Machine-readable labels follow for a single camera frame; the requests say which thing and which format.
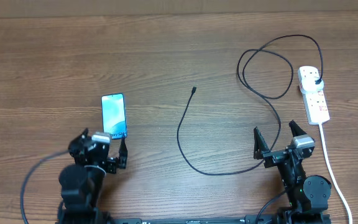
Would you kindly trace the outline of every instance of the wooden surface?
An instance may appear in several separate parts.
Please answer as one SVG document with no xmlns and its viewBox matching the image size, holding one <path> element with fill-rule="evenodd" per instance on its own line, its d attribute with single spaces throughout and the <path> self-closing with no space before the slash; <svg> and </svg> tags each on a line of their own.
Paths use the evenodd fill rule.
<svg viewBox="0 0 358 224">
<path fill-rule="evenodd" d="M 0 0 L 0 18 L 358 10 L 358 0 Z"/>
<path fill-rule="evenodd" d="M 331 120 L 324 125 L 338 184 L 358 223 L 358 12 L 288 12 L 189 16 L 71 17 L 0 20 L 0 223 L 22 223 L 19 189 L 40 158 L 67 148 L 85 127 L 102 130 L 100 97 L 126 97 L 129 160 L 109 175 L 100 207 L 114 217 L 196 218 L 256 214 L 280 191 L 276 168 L 226 177 L 199 175 L 178 150 L 176 130 L 193 85 L 198 89 L 180 139 L 189 160 L 206 172 L 257 163 L 253 128 L 270 145 L 277 121 L 269 107 L 235 75 L 241 53 L 286 34 L 313 36 L 324 55 Z M 268 49 L 295 70 L 319 67 L 316 47 L 304 38 Z M 260 54 L 247 69 L 249 83 L 278 95 L 290 79 L 280 58 Z M 294 119 L 316 139 L 303 165 L 329 178 L 318 128 L 309 126 L 297 87 L 273 102 L 283 121 L 276 150 L 289 144 Z M 118 143 L 111 152 L 116 155 Z M 53 223 L 61 200 L 58 175 L 69 155 L 44 164 L 27 186 L 31 223 Z M 287 205 L 286 197 L 267 209 Z M 332 190 L 333 223 L 346 213 Z"/>
</svg>

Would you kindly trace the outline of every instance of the black cable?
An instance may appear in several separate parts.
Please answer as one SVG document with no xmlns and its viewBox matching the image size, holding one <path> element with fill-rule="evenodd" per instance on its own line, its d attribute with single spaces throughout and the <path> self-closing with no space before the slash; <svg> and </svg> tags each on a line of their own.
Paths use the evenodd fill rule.
<svg viewBox="0 0 358 224">
<path fill-rule="evenodd" d="M 310 40 L 312 40 L 317 48 L 318 48 L 318 52 L 320 54 L 320 60 L 321 60 L 321 75 L 320 75 L 320 79 L 316 80 L 316 83 L 319 84 L 321 82 L 321 79 L 323 78 L 323 55 L 321 53 L 321 49 L 320 49 L 320 46 L 318 45 L 317 41 L 315 41 L 312 37 L 309 37 L 307 35 L 303 35 L 303 34 L 293 34 L 293 35 L 284 35 L 284 36 L 281 36 L 281 37 L 277 37 L 277 38 L 274 38 L 273 40 L 267 42 L 266 44 L 264 44 L 263 46 L 261 46 L 259 49 L 249 49 L 249 50 L 246 50 L 244 53 L 242 53 L 240 59 L 239 59 L 239 62 L 237 64 L 237 76 L 240 80 L 240 82 L 247 88 L 249 89 L 250 91 L 252 91 L 253 93 L 255 93 L 256 95 L 260 96 L 264 101 L 266 101 L 266 103 L 271 107 L 271 109 L 273 110 L 274 114 L 276 115 L 277 117 L 277 122 L 278 122 L 278 131 L 277 131 L 277 135 L 276 135 L 276 138 L 274 139 L 274 142 L 272 144 L 272 147 L 270 147 L 270 151 L 273 149 L 274 145 L 276 144 L 277 142 L 277 139 L 280 135 L 280 131 L 281 131 L 281 119 L 276 111 L 276 109 L 273 107 L 273 105 L 269 102 L 269 100 L 267 99 L 270 99 L 270 100 L 277 100 L 281 97 L 283 97 L 287 91 L 290 89 L 291 87 L 291 84 L 292 84 L 292 80 L 293 80 L 293 67 L 292 67 L 292 64 L 290 63 L 290 61 L 288 59 L 286 59 L 284 56 L 278 54 L 278 53 L 275 53 L 275 52 L 272 52 L 272 51 L 269 51 L 269 50 L 264 50 L 264 48 L 266 46 L 268 46 L 268 44 L 272 43 L 273 41 L 275 40 L 278 40 L 278 39 L 282 39 L 282 38 L 285 38 L 285 37 L 306 37 Z M 242 77 L 243 77 L 243 80 L 241 79 L 241 76 L 240 76 L 240 71 L 239 71 L 239 67 L 240 67 L 240 63 L 241 63 L 241 60 L 243 58 L 243 56 L 247 53 L 247 52 L 251 52 L 251 51 L 254 51 L 254 53 L 250 56 L 250 58 L 247 60 L 246 64 L 244 65 L 244 68 L 242 69 Z M 291 79 L 290 79 L 290 82 L 287 86 L 287 89 L 279 96 L 266 96 L 266 95 L 263 95 L 259 92 L 257 92 L 256 90 L 254 90 L 248 83 L 247 83 L 247 80 L 246 80 L 246 74 L 245 74 L 245 70 L 246 70 L 246 66 L 248 65 L 248 63 L 251 61 L 251 59 L 259 52 L 266 52 L 266 53 L 270 53 L 270 54 L 273 54 L 273 55 L 276 55 L 280 58 L 282 58 L 284 61 L 286 61 L 288 63 L 288 65 L 290 66 L 291 68 Z M 183 153 L 181 147 L 180 147 L 180 143 L 179 143 L 179 129 L 180 129 L 180 126 L 181 126 L 181 123 L 183 122 L 183 119 L 185 118 L 185 115 L 186 115 L 186 112 L 187 112 L 187 109 L 189 107 L 189 104 L 190 104 L 190 101 L 191 101 L 191 98 L 193 97 L 194 93 L 196 92 L 196 87 L 193 87 L 192 91 L 191 91 L 191 96 L 187 102 L 187 105 L 186 105 L 186 109 L 185 109 L 185 112 L 183 113 L 183 116 L 181 117 L 181 120 L 179 122 L 179 125 L 178 125 L 178 131 L 177 131 L 177 141 L 178 141 L 178 147 L 179 147 L 179 150 L 180 150 L 180 153 L 182 154 L 183 158 L 185 159 L 185 161 L 187 162 L 187 164 L 195 171 L 199 172 L 200 174 L 204 174 L 204 175 L 234 175 L 234 174 L 241 174 L 241 173 L 245 173 L 245 172 L 248 172 L 250 170 L 253 170 L 255 169 L 256 167 L 258 167 L 259 165 L 261 165 L 264 160 L 261 160 L 258 164 L 256 164 L 255 166 L 253 167 L 250 167 L 248 169 L 245 169 L 245 170 L 240 170 L 240 171 L 236 171 L 236 172 L 228 172 L 228 173 L 217 173 L 217 174 L 211 174 L 211 173 L 207 173 L 207 172 L 203 172 L 203 171 L 200 171 L 198 170 L 197 168 L 195 168 L 193 165 L 190 164 L 190 162 L 188 161 L 188 159 L 186 158 L 185 154 Z"/>
<path fill-rule="evenodd" d="M 259 211 L 258 215 L 256 216 L 255 219 L 255 224 L 258 224 L 259 222 L 259 217 L 261 216 L 262 212 L 264 212 L 264 210 L 274 201 L 276 201 L 278 198 L 280 198 L 283 194 L 287 193 L 288 191 L 290 191 L 292 188 L 287 188 L 286 190 L 284 190 L 283 192 L 279 193 L 276 197 L 272 198 L 270 201 L 268 201 Z"/>
<path fill-rule="evenodd" d="M 25 211 L 24 211 L 24 192 L 25 192 L 25 186 L 27 185 L 31 174 L 45 161 L 49 160 L 49 159 L 53 159 L 54 157 L 58 157 L 61 156 L 63 154 L 68 153 L 68 150 L 65 150 L 63 152 L 56 152 L 53 153 L 52 155 L 49 155 L 43 159 L 41 159 L 38 163 L 36 163 L 36 165 L 34 165 L 33 167 L 31 167 L 29 173 L 26 175 L 26 177 L 24 178 L 23 184 L 22 184 L 22 188 L 20 191 L 20 211 L 22 213 L 22 218 L 24 221 L 24 224 L 29 224 L 29 221 L 27 220 L 27 217 L 25 216 Z"/>
</svg>

